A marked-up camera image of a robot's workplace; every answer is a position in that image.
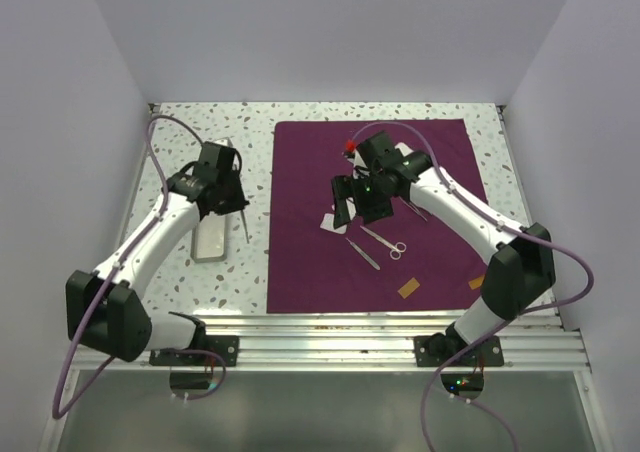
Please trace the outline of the steel surgical scissors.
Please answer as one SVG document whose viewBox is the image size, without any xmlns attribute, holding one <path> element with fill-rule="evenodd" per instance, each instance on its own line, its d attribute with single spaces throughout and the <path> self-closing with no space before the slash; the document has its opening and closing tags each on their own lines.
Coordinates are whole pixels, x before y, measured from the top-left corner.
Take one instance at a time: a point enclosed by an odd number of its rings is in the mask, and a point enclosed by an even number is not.
<svg viewBox="0 0 640 452">
<path fill-rule="evenodd" d="M 360 229 L 364 231 L 367 235 L 375 239 L 377 242 L 384 245 L 389 250 L 389 256 L 394 261 L 400 260 L 402 255 L 407 250 L 407 245 L 404 242 L 392 242 L 390 240 L 387 240 L 380 234 L 374 232 L 370 228 L 365 227 L 363 225 L 360 226 Z"/>
</svg>

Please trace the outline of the steel scalpel handle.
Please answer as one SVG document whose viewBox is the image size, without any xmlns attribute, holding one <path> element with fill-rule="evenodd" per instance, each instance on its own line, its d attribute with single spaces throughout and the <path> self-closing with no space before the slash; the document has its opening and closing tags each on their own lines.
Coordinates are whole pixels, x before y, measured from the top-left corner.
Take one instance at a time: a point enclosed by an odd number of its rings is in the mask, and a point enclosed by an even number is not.
<svg viewBox="0 0 640 452">
<path fill-rule="evenodd" d="M 367 264 L 369 264 L 374 270 L 376 270 L 376 271 L 380 271 L 381 270 L 380 265 L 370 255 L 368 255 L 359 245 L 357 245 L 353 240 L 351 240 L 348 237 L 346 237 L 345 240 L 357 252 L 357 254 Z"/>
</svg>

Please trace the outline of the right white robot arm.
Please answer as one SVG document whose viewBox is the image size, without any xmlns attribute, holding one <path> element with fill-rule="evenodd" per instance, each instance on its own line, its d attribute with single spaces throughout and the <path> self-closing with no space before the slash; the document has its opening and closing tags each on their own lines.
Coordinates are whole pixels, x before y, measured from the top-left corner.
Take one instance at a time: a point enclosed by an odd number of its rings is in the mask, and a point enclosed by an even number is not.
<svg viewBox="0 0 640 452">
<path fill-rule="evenodd" d="M 511 323 L 556 281 L 549 231 L 525 227 L 495 211 L 437 164 L 428 149 L 394 144 L 380 131 L 349 147 L 348 175 L 331 181 L 336 228 L 359 217 L 366 224 L 393 214 L 395 198 L 435 216 L 487 266 L 480 296 L 445 332 L 420 341 L 437 364 L 468 364 L 499 327 Z"/>
</svg>

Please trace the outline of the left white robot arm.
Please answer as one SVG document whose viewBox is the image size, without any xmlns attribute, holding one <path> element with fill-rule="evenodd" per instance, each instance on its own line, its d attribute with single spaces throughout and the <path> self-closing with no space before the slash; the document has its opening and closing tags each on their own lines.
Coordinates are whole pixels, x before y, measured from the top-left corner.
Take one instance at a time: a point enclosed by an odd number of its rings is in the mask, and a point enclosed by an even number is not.
<svg viewBox="0 0 640 452">
<path fill-rule="evenodd" d="M 65 286 L 67 329 L 74 346 L 132 362 L 150 351 L 173 351 L 185 364 L 208 351 L 204 323 L 187 314 L 153 314 L 143 296 L 158 268 L 182 238 L 211 215 L 243 211 L 242 159 L 228 141 L 205 142 L 197 160 L 162 186 L 134 233 L 90 272 L 76 271 Z"/>
</svg>

